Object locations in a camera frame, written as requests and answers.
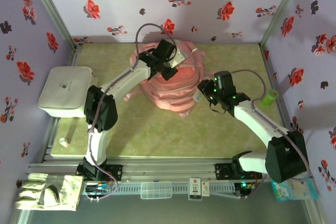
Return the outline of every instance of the lavender wall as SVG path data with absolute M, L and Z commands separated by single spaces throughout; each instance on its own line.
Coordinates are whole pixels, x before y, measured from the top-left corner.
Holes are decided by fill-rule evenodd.
M 292 0 L 267 43 L 292 126 L 306 139 L 330 223 L 336 219 L 336 0 Z
M 78 43 L 134 42 L 145 23 L 162 25 L 175 38 L 195 43 L 258 43 L 281 0 L 52 1 Z M 139 34 L 145 42 L 161 37 L 153 27 Z
M 0 6 L 0 223 L 7 223 L 46 134 L 49 116 L 37 107 L 39 95 L 71 49 L 40 0 L 0 0 Z

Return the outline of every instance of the white robotic arm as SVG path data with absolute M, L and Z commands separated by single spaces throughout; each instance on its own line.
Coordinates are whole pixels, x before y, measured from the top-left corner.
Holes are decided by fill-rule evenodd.
M 171 47 L 172 44 L 165 40 L 161 43 L 152 54 L 141 53 L 136 66 L 130 66 L 111 82 L 102 85 L 100 89 L 92 86 L 88 90 L 85 113 L 90 129 L 98 102 L 104 91 L 109 88 L 92 133 L 91 146 L 89 142 L 88 151 L 83 159 L 85 171 L 80 173 L 89 174 L 92 179 L 103 180 L 104 174 L 97 170 L 96 165 L 104 167 L 106 164 L 106 135 L 118 119 L 116 104 L 138 83 L 150 79 L 158 72 L 166 80 L 171 78 L 177 72 L 175 66 L 185 60 L 186 56 L 178 49 L 175 57 L 170 59 L 175 47 Z M 215 81 L 203 80 L 198 85 L 198 89 L 211 104 L 219 103 L 225 111 L 246 124 L 267 147 L 266 154 L 244 152 L 234 156 L 231 163 L 233 173 L 237 175 L 243 172 L 264 173 L 280 183 L 306 171 L 307 166 L 297 150 L 294 150 L 295 148 L 292 148 L 286 140 L 290 138 L 307 159 L 302 134 L 298 131 L 290 132 L 254 108 L 247 95 L 236 92 L 229 72 L 215 73 Z
M 132 64 L 123 73 L 100 88 L 92 86 L 88 90 L 85 114 L 88 128 L 92 128 L 93 119 L 96 116 L 98 102 L 102 94 L 109 89 L 100 109 L 97 123 L 91 133 L 88 150 L 83 159 L 83 164 L 91 173 L 91 177 L 99 179 L 102 174 L 95 168 L 106 162 L 107 135 L 118 119 L 116 104 L 118 104 L 137 84 L 149 80 L 157 73 L 161 73 L 167 80 L 177 72 L 176 66 L 186 59 L 178 48 L 175 48 L 167 40 L 161 40 L 158 47 L 152 52 L 140 53 L 139 61 Z
M 225 111 L 246 124 L 267 147 L 266 154 L 244 152 L 234 156 L 232 172 L 237 175 L 243 172 L 268 174 L 278 183 L 305 172 L 308 158 L 302 134 L 275 123 L 255 108 L 247 95 L 237 93 L 228 71 L 215 73 L 214 79 L 203 80 L 198 89 L 210 104 L 219 103 Z

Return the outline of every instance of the bottle cap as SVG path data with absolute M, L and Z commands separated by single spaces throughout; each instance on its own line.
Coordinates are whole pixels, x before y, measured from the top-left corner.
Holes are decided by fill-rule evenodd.
M 61 145 L 63 145 L 64 147 L 68 147 L 68 146 L 69 146 L 68 140 L 66 140 L 64 137 L 61 137 L 61 138 L 59 139 L 59 143 L 60 143 Z

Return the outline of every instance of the white glove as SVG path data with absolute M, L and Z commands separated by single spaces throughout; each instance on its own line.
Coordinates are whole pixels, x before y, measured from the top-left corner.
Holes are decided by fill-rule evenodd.
M 31 173 L 14 207 L 23 210 L 76 211 L 82 192 L 83 177 Z

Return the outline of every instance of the gray cable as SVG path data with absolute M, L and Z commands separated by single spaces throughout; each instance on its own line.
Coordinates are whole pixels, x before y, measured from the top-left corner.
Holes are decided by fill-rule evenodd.
M 264 87 L 264 92 L 262 94 L 261 97 L 259 98 L 255 98 L 252 100 L 252 109 L 253 109 L 253 112 L 257 113 L 259 116 L 261 116 L 275 131 L 279 132 L 292 146 L 293 148 L 295 149 L 295 151 L 297 151 L 297 153 L 299 154 L 300 158 L 302 159 L 305 167 L 306 167 L 306 170 L 307 170 L 307 174 L 304 178 L 292 178 L 294 180 L 297 180 L 297 181 L 300 181 L 300 182 L 304 182 L 306 180 L 308 180 L 311 176 L 311 171 L 310 171 L 310 168 L 309 168 L 309 164 L 308 164 L 308 161 L 306 160 L 305 156 L 303 155 L 302 151 L 300 151 L 300 149 L 296 146 L 296 144 L 287 136 L 287 134 L 285 134 L 284 132 L 282 132 L 280 129 L 278 129 L 271 121 L 269 121 L 266 117 L 264 117 L 262 114 L 259 113 L 259 111 L 257 111 L 255 108 L 255 102 L 256 101 L 259 101 L 261 99 L 263 99 L 263 97 L 266 95 L 266 84 L 265 84 L 265 81 L 263 80 L 263 78 L 260 76 L 260 74 L 258 74 L 257 72 L 253 71 L 253 70 L 250 70 L 250 69 L 240 69 L 240 70 L 236 70 L 236 71 L 233 71 L 232 73 L 238 73 L 238 72 L 251 72 L 251 73 L 254 73 L 260 80 L 261 82 L 263 83 L 263 87 Z
M 94 129 L 95 129 L 95 125 L 96 125 L 96 123 L 97 123 L 97 120 L 98 120 L 98 116 L 99 116 L 99 112 L 100 112 L 100 109 L 101 109 L 101 105 L 103 104 L 103 100 L 104 100 L 104 98 L 105 98 L 105 96 L 106 96 L 106 94 L 111 90 L 111 88 L 113 88 L 120 80 L 122 80 L 124 77 L 126 77 L 127 75 L 129 75 L 132 71 L 133 71 L 133 69 L 138 65 L 138 62 L 139 62 L 139 55 L 140 55 L 140 51 L 139 51 L 139 45 L 138 45 L 138 36 L 139 36 L 139 32 L 140 32 L 140 30 L 143 28 L 143 27 L 145 27 L 145 26 L 155 26 L 155 27 L 157 27 L 157 28 L 159 28 L 161 31 L 163 31 L 165 34 L 167 34 L 168 35 L 168 37 L 169 37 L 169 39 L 171 39 L 172 40 L 172 42 L 173 42 L 173 44 L 174 44 L 174 46 L 175 46 L 175 54 L 174 54 L 174 56 L 172 57 L 172 58 L 174 58 L 175 57 L 175 55 L 176 55 L 176 53 L 177 53 L 177 45 L 176 45 L 176 43 L 175 43 L 175 41 L 173 40 L 173 38 L 161 27 L 161 26 L 158 26 L 158 25 L 156 25 L 156 24 L 153 24 L 153 23 L 147 23 L 147 24 L 144 24 L 144 25 L 142 25 L 139 29 L 138 29 L 138 31 L 136 32 L 136 36 L 135 36 L 135 47 L 136 47 L 136 49 L 137 49 L 137 53 L 136 53 L 136 59 L 135 59 L 135 62 L 134 62 L 134 64 L 133 64 L 133 66 L 126 72 L 126 73 L 124 73 L 121 77 L 119 77 L 119 78 L 117 78 L 116 80 L 114 80 L 110 85 L 109 85 L 109 87 L 105 90 L 105 92 L 103 93 L 103 95 L 101 96 L 101 98 L 100 98 L 100 100 L 99 100 L 99 102 L 98 102 L 98 106 L 97 106 L 97 110 L 96 110 L 96 114 L 95 114 L 95 117 L 94 117 L 94 119 L 93 119 L 93 122 L 92 122 L 92 126 L 91 126 L 91 128 L 89 129 L 89 131 L 88 131 L 88 133 L 90 134 L 90 137 L 89 137 L 89 153 L 90 153 L 90 157 L 91 157 L 91 159 L 92 159 L 92 161 L 93 161 L 93 163 L 94 163 L 94 165 L 95 165 L 95 167 L 99 170 L 99 171 L 101 171 L 102 173 L 104 173 L 104 174 L 106 174 L 106 175 L 108 175 L 110 178 L 112 178 L 113 180 L 114 180 L 114 182 L 115 182 L 115 184 L 116 184 L 116 187 L 115 187 L 115 189 L 111 192 L 111 193 L 109 193 L 109 194 L 107 194 L 107 195 L 105 195 L 105 196 L 101 196 L 99 199 L 104 199 L 104 198 L 107 198 L 107 197 L 109 197 L 109 196 L 111 196 L 112 194 L 115 194 L 116 192 L 117 192 L 117 190 L 118 190 L 118 188 L 119 188 L 119 184 L 118 184 L 118 181 L 116 180 L 116 178 L 113 176 L 113 175 L 111 175 L 111 174 L 109 174 L 108 172 L 106 172 L 104 169 L 102 169 L 101 167 L 99 167 L 99 165 L 97 164 L 97 162 L 96 162 L 96 160 L 94 159 L 94 157 L 93 157 L 93 154 L 92 154 L 92 149 L 91 149 L 91 142 L 92 142 L 92 135 L 93 135 L 93 133 L 94 133 Z

